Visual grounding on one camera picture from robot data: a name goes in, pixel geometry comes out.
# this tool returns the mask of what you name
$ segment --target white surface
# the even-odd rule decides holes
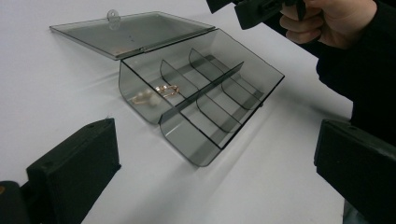
[[[286,77],[206,168],[190,165],[122,100],[119,62],[53,34],[49,26],[162,11],[213,24]],[[122,168],[83,223],[340,224],[343,198],[313,164],[322,119],[351,103],[318,81],[317,59],[261,24],[242,31],[232,6],[205,0],[0,0],[0,180],[82,126],[116,120]]]

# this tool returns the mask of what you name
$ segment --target finger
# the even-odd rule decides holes
[[[304,33],[318,29],[320,26],[323,25],[323,23],[323,19],[319,16],[312,17],[303,21],[295,21],[287,16],[282,16],[279,21],[280,26],[289,31],[297,33]]]
[[[318,38],[320,35],[321,35],[321,31],[319,29],[315,29],[303,33],[297,33],[293,31],[286,32],[286,38],[297,44],[305,44],[311,42],[312,40]]]
[[[280,12],[283,15],[285,15],[285,16],[287,16],[287,17],[289,17],[289,18],[291,18],[291,19],[293,19],[295,21],[299,20],[296,6],[292,6],[292,7],[283,6],[282,10],[280,10]],[[306,9],[306,12],[305,12],[305,15],[304,15],[304,19],[309,19],[311,17],[314,17],[314,16],[318,15],[320,12],[321,12],[320,8],[308,7]]]

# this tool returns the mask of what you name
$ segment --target person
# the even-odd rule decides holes
[[[304,0],[266,23],[318,57],[319,80],[353,102],[351,124],[396,146],[396,1]]]

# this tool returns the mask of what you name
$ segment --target clear gray container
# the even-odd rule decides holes
[[[226,148],[284,77],[213,26],[161,12],[109,15],[50,28],[121,59],[127,104],[197,166]]]

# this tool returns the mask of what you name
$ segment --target transparent plastic box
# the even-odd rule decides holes
[[[283,75],[213,26],[161,12],[51,30],[120,59],[120,93],[190,162],[207,166]]]

